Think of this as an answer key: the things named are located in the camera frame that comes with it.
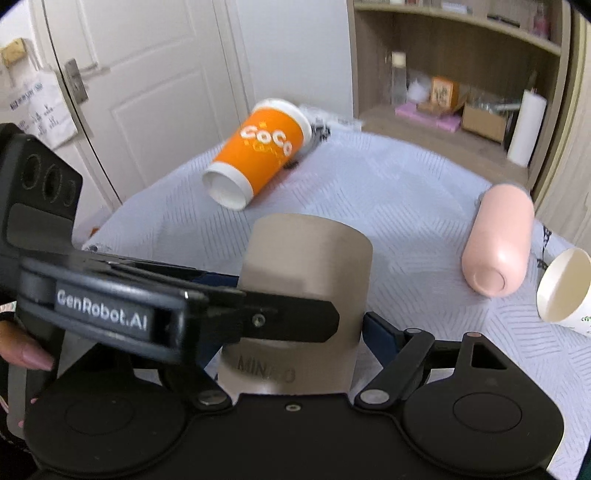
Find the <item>pink fingernail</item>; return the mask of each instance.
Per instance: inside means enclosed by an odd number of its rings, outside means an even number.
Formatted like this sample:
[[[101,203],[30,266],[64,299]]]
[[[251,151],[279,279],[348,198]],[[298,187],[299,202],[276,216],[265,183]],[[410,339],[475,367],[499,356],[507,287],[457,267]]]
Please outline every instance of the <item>pink fingernail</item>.
[[[27,365],[47,372],[51,371],[54,362],[49,353],[33,343],[28,343],[22,348],[22,359]]]

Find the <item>wooden shelf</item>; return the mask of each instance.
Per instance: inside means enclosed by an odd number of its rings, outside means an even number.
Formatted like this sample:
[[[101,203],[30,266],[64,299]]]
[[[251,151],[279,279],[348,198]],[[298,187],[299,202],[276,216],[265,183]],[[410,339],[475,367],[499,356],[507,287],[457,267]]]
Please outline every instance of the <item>wooden shelf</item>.
[[[445,10],[442,10],[441,8],[414,7],[412,5],[390,5],[383,3],[355,2],[354,8],[358,11],[403,13],[453,20],[457,22],[466,23],[469,25],[475,25],[477,27],[486,28],[488,30],[503,33],[505,35],[509,35],[511,37],[530,43],[545,51],[548,51],[551,54],[556,55],[557,57],[560,57],[561,54],[561,48],[556,43],[553,43],[549,40],[545,40],[540,37],[536,37],[535,35],[532,35],[531,33],[522,28],[512,27],[502,22],[489,20],[487,18],[475,17],[473,15],[457,14],[455,12],[447,12]]]
[[[492,183],[527,185],[528,170],[507,160],[501,145],[464,130],[449,133],[396,116],[390,105],[363,113],[363,131],[396,138],[434,151]]]

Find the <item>bottle cap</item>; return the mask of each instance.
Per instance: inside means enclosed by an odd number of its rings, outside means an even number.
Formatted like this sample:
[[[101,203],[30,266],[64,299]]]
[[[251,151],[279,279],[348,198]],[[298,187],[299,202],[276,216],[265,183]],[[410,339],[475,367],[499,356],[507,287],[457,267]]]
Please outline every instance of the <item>bottle cap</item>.
[[[392,67],[406,68],[406,54],[403,51],[392,52]]]

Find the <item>pink water bottle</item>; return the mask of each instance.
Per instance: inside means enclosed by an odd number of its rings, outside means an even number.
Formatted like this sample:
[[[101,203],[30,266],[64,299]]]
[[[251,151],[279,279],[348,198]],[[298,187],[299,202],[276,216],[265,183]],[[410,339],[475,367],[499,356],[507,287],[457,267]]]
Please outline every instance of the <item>pink water bottle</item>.
[[[506,297],[525,279],[534,204],[523,189],[495,185],[485,193],[462,255],[464,277],[486,297]]]

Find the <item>cardboard box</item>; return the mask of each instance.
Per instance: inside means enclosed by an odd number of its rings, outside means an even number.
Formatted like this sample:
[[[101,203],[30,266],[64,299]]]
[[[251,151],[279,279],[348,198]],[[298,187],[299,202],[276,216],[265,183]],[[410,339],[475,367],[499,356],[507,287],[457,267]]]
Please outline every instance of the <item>cardboard box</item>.
[[[462,128],[469,132],[503,143],[507,119],[504,116],[480,110],[470,105],[464,107]]]
[[[460,84],[443,77],[431,81],[431,103],[442,108],[454,109],[460,98]]]

